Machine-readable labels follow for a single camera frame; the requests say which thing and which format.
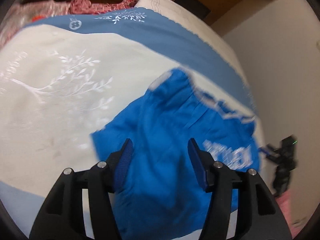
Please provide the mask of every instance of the red patterned fabric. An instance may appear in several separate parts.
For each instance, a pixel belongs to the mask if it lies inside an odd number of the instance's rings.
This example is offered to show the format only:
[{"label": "red patterned fabric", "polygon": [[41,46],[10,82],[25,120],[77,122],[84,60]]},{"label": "red patterned fabric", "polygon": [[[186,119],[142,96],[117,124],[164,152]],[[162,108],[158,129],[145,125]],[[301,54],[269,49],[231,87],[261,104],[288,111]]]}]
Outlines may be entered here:
[{"label": "red patterned fabric", "polygon": [[91,3],[90,0],[72,0],[70,14],[100,14],[135,6],[137,0],[123,0],[121,3]]}]

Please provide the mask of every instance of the bed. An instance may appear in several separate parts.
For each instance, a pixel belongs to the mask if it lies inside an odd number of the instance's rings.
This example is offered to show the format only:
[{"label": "bed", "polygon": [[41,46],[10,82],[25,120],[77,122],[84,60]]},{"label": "bed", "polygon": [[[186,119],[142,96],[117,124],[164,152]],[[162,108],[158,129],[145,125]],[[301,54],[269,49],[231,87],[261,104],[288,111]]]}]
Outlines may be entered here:
[{"label": "bed", "polygon": [[[0,197],[27,236],[66,167],[97,163],[89,134],[142,96],[164,72],[187,67],[194,84],[247,116],[264,145],[248,82],[233,50],[170,0],[139,0],[102,15],[66,15],[26,26],[0,51]],[[264,176],[261,158],[261,174]],[[92,237],[88,206],[87,235]],[[236,212],[230,220],[234,232]],[[195,231],[183,239],[197,239]]]}]

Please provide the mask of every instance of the white wall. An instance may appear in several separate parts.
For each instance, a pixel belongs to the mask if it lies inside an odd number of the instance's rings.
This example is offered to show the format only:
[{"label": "white wall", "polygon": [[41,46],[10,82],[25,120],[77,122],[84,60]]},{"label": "white wall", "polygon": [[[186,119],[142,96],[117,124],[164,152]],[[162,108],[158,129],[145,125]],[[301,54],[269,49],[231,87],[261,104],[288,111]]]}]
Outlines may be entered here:
[{"label": "white wall", "polygon": [[223,38],[252,87],[266,141],[298,137],[292,218],[309,218],[320,201],[320,22],[306,0],[275,0],[237,25]]},{"label": "white wall", "polygon": [[271,2],[271,0],[242,0],[215,21],[211,28],[220,36],[224,36]]}]

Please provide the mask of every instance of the pink cloth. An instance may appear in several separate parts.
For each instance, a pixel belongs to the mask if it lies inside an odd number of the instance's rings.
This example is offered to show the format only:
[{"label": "pink cloth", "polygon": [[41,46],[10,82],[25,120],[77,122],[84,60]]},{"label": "pink cloth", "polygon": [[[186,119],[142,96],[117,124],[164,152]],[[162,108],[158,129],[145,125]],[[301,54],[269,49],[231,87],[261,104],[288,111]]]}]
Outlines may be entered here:
[{"label": "pink cloth", "polygon": [[67,14],[100,14],[135,6],[137,0],[123,0],[118,4],[91,3],[89,0],[72,0],[71,3],[54,0],[14,4],[0,25],[0,49],[23,26],[35,20]]},{"label": "pink cloth", "polygon": [[91,3],[90,0],[72,0],[70,14],[100,14],[135,6],[137,0],[123,0],[121,3]]},{"label": "pink cloth", "polygon": [[0,25],[0,49],[34,17],[53,17],[69,13],[70,3],[48,0],[25,5],[14,4]]},{"label": "pink cloth", "polygon": [[301,230],[300,227],[293,227],[291,223],[291,194],[290,190],[284,192],[280,197],[276,198],[276,202],[278,203],[285,220],[287,221],[292,238],[294,238]]}]

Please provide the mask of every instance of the blue cloth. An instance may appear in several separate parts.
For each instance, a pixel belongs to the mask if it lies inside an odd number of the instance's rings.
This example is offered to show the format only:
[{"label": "blue cloth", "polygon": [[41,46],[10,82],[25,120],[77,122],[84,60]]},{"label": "blue cloth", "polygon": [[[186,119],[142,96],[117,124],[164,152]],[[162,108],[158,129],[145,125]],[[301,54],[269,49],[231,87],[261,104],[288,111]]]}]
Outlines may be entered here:
[{"label": "blue cloth", "polygon": [[180,24],[150,9],[132,8],[101,15],[63,15],[39,20],[28,26],[41,24],[82,34],[116,33],[137,41],[198,71],[255,111],[249,87],[216,51]]},{"label": "blue cloth", "polygon": [[[202,150],[205,141],[230,151],[248,147],[251,165],[240,170],[259,169],[254,123],[222,103],[209,107],[212,99],[193,88],[184,71],[173,69],[92,134],[100,160],[119,150],[126,138],[133,141],[127,178],[113,206],[124,240],[173,239],[203,227],[211,194],[196,180],[187,152],[190,138]],[[234,196],[233,210],[236,206]]]}]

